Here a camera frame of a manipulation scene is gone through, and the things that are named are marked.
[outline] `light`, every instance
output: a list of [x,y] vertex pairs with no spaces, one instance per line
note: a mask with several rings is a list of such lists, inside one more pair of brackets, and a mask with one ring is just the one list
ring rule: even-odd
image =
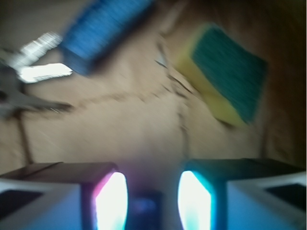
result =
[[178,209],[184,230],[211,229],[213,202],[212,187],[199,173],[184,171],[181,174]]
[[113,173],[96,194],[97,229],[123,230],[128,210],[126,177],[119,172]]

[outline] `white light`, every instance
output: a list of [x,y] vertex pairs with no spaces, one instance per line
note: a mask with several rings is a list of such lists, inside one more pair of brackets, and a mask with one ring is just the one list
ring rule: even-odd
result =
[[185,171],[179,180],[178,209],[184,230],[209,230],[211,227],[212,196],[198,177]]
[[64,64],[52,63],[42,66],[21,67],[18,71],[18,78],[24,83],[30,84],[71,74],[72,70]]
[[125,229],[128,190],[126,177],[123,174],[113,173],[96,196],[95,202],[98,230]]

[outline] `black panel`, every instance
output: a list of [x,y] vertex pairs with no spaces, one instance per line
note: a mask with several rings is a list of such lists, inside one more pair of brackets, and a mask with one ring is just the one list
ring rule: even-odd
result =
[[11,213],[30,204],[39,198],[43,193],[23,191],[23,190],[6,190],[0,194],[0,219],[7,217]]
[[268,188],[266,191],[306,212],[306,186],[289,184]]

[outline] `crack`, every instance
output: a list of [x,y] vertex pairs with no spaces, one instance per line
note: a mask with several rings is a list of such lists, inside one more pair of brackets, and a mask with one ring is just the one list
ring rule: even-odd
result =
[[171,84],[173,93],[175,93],[178,97],[182,98],[186,102],[186,103],[183,102],[179,104],[178,117],[179,117],[179,128],[182,133],[182,142],[183,142],[182,143],[182,155],[184,159],[187,161],[190,158],[190,153],[189,153],[190,143],[189,143],[189,131],[187,127],[187,121],[186,121],[186,116],[184,113],[183,106],[185,106],[189,102],[189,98],[188,96],[184,94],[184,92],[180,91],[180,87],[182,87],[184,90],[188,91],[191,94],[193,94],[193,92],[190,89],[188,89],[180,80],[176,79],[175,77],[171,75],[170,68],[172,67],[168,60],[165,39],[161,35],[158,37],[157,47],[158,47],[158,51],[160,52],[160,55],[163,57],[165,61],[165,73],[166,73],[166,76],[170,79],[170,84]]
[[[37,111],[35,113],[28,113],[26,115],[26,120],[33,121],[33,120],[39,120],[41,119],[47,119],[47,120],[61,120],[66,115],[71,115],[72,113],[76,113],[76,111],[85,110],[90,104],[99,104],[102,102],[112,101],[115,100],[117,102],[124,102],[130,98],[137,98],[141,100],[144,103],[147,103],[150,100],[154,98],[161,98],[162,96],[172,93],[167,87],[161,84],[161,87],[156,90],[155,92],[149,93],[148,95],[143,95],[141,93],[114,93],[109,95],[99,95],[97,97],[92,98],[86,98],[82,99],[75,103],[73,108],[69,112],[59,112],[59,113],[50,113],[50,111],[42,110]],[[32,116],[34,114],[41,114],[40,117]]]
[[[24,93],[24,87],[21,87],[21,92]],[[34,163],[33,154],[30,151],[28,135],[24,128],[24,117],[22,111],[18,111],[15,114],[15,118],[17,119],[17,128],[20,132],[21,146],[22,146],[22,151],[24,152],[24,163],[25,165],[33,164]]]

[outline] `green scouring pad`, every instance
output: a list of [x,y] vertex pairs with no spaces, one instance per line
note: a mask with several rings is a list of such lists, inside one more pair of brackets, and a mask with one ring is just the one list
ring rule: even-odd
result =
[[219,27],[203,26],[181,51],[175,68],[201,93],[215,118],[234,126],[253,121],[267,63]]

